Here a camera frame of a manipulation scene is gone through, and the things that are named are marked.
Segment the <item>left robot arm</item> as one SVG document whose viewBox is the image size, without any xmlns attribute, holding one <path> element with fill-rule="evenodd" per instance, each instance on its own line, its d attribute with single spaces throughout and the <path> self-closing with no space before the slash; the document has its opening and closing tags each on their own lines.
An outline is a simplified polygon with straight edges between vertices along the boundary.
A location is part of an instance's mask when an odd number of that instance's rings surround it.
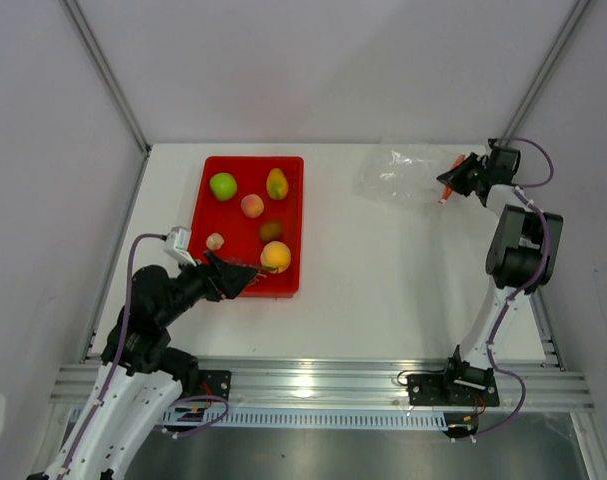
<svg viewBox="0 0 607 480">
<path fill-rule="evenodd" d="M 237 298 L 258 269 L 212 252 L 170 277 L 159 265 L 129 271 L 125 304 L 108 335 L 88 400 L 59 453 L 38 479 L 122 479 L 164 412 L 181 402 L 230 408 L 198 359 L 171 347 L 169 326 L 201 300 Z"/>
</svg>

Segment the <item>clear zip top bag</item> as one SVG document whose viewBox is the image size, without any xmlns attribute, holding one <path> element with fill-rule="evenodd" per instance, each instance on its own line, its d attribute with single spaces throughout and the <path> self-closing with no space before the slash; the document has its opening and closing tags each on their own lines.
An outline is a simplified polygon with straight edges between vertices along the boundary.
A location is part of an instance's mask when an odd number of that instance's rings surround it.
<svg viewBox="0 0 607 480">
<path fill-rule="evenodd" d="M 356 174 L 354 192 L 364 199 L 399 207 L 436 204 L 446 189 L 437 177 L 465 157 L 465 152 L 451 146 L 376 145 Z"/>
</svg>

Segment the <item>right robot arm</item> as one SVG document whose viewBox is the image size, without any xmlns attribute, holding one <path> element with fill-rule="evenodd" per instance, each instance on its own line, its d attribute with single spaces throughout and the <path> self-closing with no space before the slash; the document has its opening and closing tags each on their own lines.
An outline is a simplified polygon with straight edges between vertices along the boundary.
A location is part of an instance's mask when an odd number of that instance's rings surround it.
<svg viewBox="0 0 607 480">
<path fill-rule="evenodd" d="M 437 177 L 459 195 L 475 195 L 498 218 L 485 261 L 485 299 L 439 380 L 441 395 L 455 404 L 495 386 L 506 332 L 522 305 L 551 279 L 564 223 L 562 216 L 536 206 L 514 182 L 521 152 L 498 139 L 490 139 L 488 147 L 487 154 L 472 153 Z"/>
</svg>

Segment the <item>orange yellow fruit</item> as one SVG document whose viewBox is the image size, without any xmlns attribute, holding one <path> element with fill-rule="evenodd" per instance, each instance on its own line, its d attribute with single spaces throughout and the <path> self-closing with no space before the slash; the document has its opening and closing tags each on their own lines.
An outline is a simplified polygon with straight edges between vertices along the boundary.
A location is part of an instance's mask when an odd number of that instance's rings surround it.
<svg viewBox="0 0 607 480">
<path fill-rule="evenodd" d="M 289 247 L 280 241 L 267 243 L 260 254 L 261 266 L 273 274 L 280 274 L 286 271 L 291 261 L 292 254 Z"/>
</svg>

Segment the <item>garlic bulb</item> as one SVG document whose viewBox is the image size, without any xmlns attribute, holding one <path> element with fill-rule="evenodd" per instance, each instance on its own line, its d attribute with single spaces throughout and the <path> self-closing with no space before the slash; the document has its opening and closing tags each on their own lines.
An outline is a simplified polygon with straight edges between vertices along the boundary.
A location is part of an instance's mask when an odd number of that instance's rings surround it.
<svg viewBox="0 0 607 480">
<path fill-rule="evenodd" d="M 223 236 L 217 232 L 210 234 L 206 239 L 206 247 L 208 250 L 219 250 L 225 243 Z"/>
</svg>

